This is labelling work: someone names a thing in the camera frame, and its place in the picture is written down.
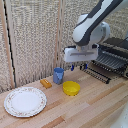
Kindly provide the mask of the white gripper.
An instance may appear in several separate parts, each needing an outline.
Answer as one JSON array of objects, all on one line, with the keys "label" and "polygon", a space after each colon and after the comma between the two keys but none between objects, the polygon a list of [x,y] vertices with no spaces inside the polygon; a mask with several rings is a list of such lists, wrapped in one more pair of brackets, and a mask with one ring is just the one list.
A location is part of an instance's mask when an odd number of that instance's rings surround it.
[{"label": "white gripper", "polygon": [[[95,60],[98,57],[98,49],[92,48],[86,51],[78,51],[76,48],[66,48],[64,50],[65,62],[83,62]],[[88,68],[88,64],[84,64],[84,70]],[[74,65],[71,64],[71,71],[74,70]]]}]

